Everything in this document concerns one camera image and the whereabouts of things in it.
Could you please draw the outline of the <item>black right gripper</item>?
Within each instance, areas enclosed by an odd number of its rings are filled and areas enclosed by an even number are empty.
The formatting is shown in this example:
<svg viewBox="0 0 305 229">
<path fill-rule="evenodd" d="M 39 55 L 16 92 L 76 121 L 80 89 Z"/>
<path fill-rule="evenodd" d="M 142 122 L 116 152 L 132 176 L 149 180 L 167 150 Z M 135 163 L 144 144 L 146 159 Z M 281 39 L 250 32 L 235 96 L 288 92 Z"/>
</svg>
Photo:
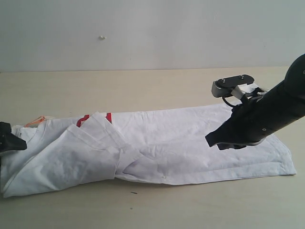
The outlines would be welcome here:
<svg viewBox="0 0 305 229">
<path fill-rule="evenodd" d="M 216 130 L 205 136 L 209 146 L 219 150 L 245 148 L 258 144 L 276 132 L 276 95 L 265 94 L 260 100 L 252 100 L 232 113 Z"/>
</svg>

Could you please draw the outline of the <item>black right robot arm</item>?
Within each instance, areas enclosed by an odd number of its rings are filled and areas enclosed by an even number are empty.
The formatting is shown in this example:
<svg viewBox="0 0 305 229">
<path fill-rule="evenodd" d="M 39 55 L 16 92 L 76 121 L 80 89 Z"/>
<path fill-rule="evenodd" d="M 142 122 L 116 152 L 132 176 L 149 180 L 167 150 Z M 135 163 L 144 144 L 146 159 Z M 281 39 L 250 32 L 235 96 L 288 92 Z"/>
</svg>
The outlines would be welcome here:
<svg viewBox="0 0 305 229">
<path fill-rule="evenodd" d="M 305 56 L 289 67 L 285 78 L 266 91 L 242 74 L 214 81 L 212 95 L 231 107 L 232 114 L 206 135 L 209 146 L 220 150 L 255 146 L 305 115 Z"/>
</svg>

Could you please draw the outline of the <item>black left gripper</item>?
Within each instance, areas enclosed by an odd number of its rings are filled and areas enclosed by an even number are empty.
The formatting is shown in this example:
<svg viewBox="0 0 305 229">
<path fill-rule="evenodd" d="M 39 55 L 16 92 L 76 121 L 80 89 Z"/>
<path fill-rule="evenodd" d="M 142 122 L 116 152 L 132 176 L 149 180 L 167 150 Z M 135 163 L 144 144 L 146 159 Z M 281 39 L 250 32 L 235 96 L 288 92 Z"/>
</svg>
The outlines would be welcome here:
<svg viewBox="0 0 305 229">
<path fill-rule="evenodd" d="M 0 123 L 0 154 L 11 150 L 27 149 L 26 142 L 11 133 L 11 125 L 6 122 Z"/>
</svg>

